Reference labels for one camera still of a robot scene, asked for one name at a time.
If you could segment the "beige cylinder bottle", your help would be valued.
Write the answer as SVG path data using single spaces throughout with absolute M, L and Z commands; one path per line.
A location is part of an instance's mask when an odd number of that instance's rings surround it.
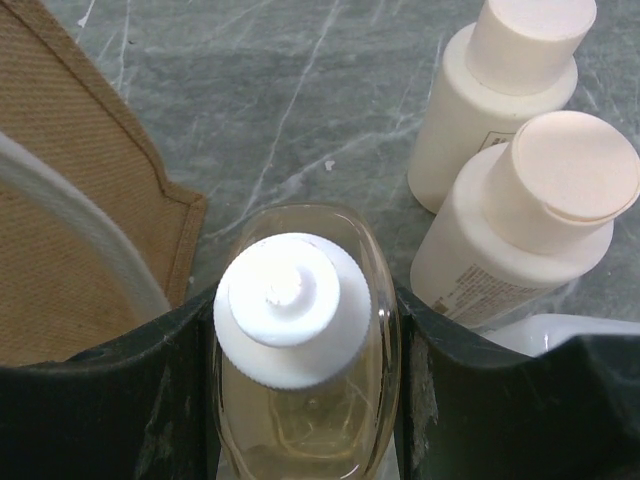
M 531 118 L 568 103 L 575 51 L 593 1 L 487 1 L 444 49 L 407 172 L 416 200 L 437 213 L 465 163 L 510 141 Z

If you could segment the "white bottle black cap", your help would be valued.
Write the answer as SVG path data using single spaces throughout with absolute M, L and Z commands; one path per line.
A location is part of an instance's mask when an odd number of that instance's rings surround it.
M 639 323 L 569 314 L 538 314 L 495 331 L 487 340 L 517 353 L 537 357 L 579 335 L 639 335 Z

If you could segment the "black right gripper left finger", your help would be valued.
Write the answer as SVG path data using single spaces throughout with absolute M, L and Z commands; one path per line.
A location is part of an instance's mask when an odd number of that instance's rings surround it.
M 215 478 L 214 294 L 63 362 L 2 368 L 2 478 Z

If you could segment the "amber bottle white cap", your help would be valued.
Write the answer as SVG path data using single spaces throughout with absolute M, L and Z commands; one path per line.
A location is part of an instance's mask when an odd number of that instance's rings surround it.
M 372 479 L 393 432 L 401 322 L 387 261 L 356 210 L 264 209 L 212 303 L 213 406 L 238 479 Z

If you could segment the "brown canvas bag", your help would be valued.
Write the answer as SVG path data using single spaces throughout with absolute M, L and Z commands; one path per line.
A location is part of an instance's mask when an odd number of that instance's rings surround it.
M 1 362 L 62 361 L 185 297 L 206 201 L 38 1 L 1 5 Z

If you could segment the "beige cap bottle front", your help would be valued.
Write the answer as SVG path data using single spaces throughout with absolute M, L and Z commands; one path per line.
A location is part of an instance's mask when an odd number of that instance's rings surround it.
M 639 196 L 639 156 L 590 114 L 537 116 L 459 172 L 410 269 L 414 295 L 468 328 L 592 270 Z

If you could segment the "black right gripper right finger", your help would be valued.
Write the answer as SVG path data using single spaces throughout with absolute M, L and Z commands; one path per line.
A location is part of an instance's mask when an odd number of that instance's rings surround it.
M 404 287 L 395 443 L 404 479 L 635 479 L 639 341 L 578 336 L 539 357 L 496 345 Z

